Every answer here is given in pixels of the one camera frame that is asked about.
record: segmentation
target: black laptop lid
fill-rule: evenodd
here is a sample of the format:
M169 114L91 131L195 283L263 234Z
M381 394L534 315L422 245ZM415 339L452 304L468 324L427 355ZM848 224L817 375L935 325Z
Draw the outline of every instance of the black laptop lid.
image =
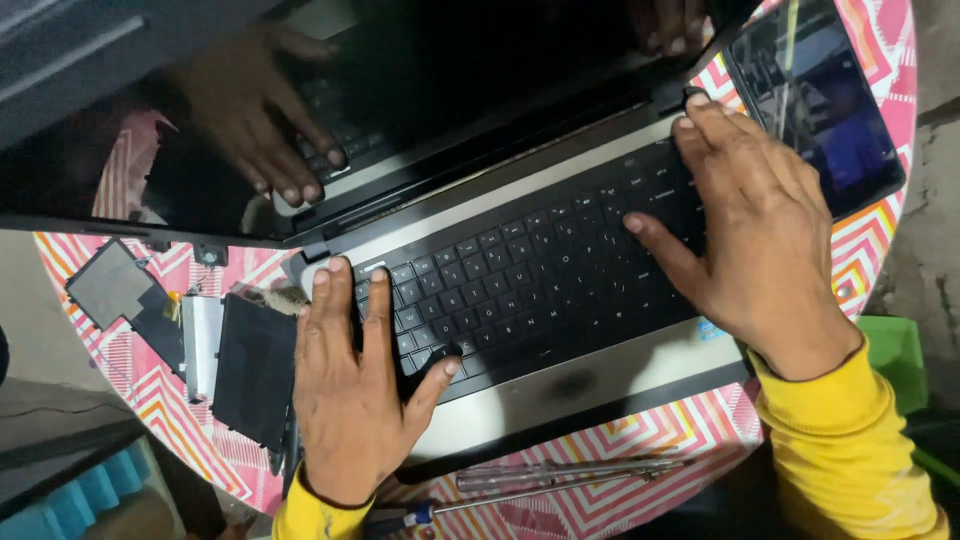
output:
M670 56L650 48L653 4L282 5L0 151L0 227L273 247L331 237L643 103L703 67L756 6L707 2L704 45ZM345 163L318 155L299 107ZM302 172L324 186L319 203L268 199ZM258 194L265 178L286 184Z

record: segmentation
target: reflected hand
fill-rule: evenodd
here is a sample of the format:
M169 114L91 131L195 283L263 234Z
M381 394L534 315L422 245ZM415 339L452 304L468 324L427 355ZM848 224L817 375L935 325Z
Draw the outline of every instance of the reflected hand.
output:
M196 125L224 158L262 193L276 189L292 206L322 198L323 187L293 151L267 108L276 109L334 166L346 164L329 131L307 112L274 65L273 53L323 61L330 47L277 23L249 28L171 70Z
M437 362L410 401L401 403L386 270L372 273L363 353L353 348L349 261L331 259L329 270L318 270L313 283L313 304L297 320L293 399L305 479L321 497L359 505L410 454L461 360Z
M830 287L831 217L817 171L747 116L687 100L673 135L707 218L697 258L656 218L627 229L673 285L721 329L787 380L811 380L859 349L861 336Z
M627 0L627 15L647 54L679 56L704 45L704 0Z

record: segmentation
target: yellow sleeve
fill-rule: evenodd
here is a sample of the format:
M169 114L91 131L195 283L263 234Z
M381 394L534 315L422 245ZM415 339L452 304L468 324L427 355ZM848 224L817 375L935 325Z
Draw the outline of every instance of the yellow sleeve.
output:
M749 353L784 514L814 538L946 539L947 516L910 460L906 422L890 383L867 363L868 348L865 337L846 363L806 382L778 378Z
M314 497L300 482L302 464L274 517L274 540L359 540L361 524L373 505L344 510Z

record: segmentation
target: black laptop screen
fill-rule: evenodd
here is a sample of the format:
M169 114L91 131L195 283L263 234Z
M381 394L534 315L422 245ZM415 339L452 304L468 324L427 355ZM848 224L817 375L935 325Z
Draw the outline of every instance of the black laptop screen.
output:
M410 185L454 181L635 105L652 63L692 65L708 21L678 0L681 30L664 39L672 23L653 5L281 6L4 149L0 212L228 243L387 211Z

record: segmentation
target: pink patterned tablecloth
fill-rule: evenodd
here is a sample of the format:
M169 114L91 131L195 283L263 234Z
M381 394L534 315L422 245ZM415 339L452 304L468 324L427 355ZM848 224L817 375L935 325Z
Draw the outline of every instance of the pink patterned tablecloth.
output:
M904 167L913 156L916 118L917 68L913 13L907 0L836 0L847 24L880 111ZM764 3L769 9L776 2ZM694 84L714 98L738 105L739 98L720 59ZM156 121L149 113L125 124L114 146L104 183L121 186L105 192L98 208L107 212L122 205L125 189L138 189L156 153L156 134L147 128ZM835 226L832 239L834 290L851 317L862 309L876 280L894 229L900 218L905 190L887 197ZM35 233L40 252L64 311L99 368L140 419L184 462L210 482L250 506L273 514L280 504L281 480L269 472L266 451L243 435L230 431L210 415L208 405L191 405L183 382L130 326L118 321L104 331L72 305L63 290L106 242L100 236ZM136 240L124 240L133 253L148 257ZM189 244L150 259L147 269L168 290L185 291L197 280L200 294L222 296L248 287L267 288L285 278L279 263L290 253L253 248L229 248L230 265L206 276L193 261ZM731 384L669 405L660 406L603 426L572 433L500 461L509 463L597 460L646 454L673 447L672 454L698 456L694 465L653 483L624 479L535 498L481 506L446 514L430 528L409 533L416 538L603 538L645 523L696 494L723 475L762 442L760 423L751 395ZM418 486L388 481L381 500L432 497L457 499L453 476Z

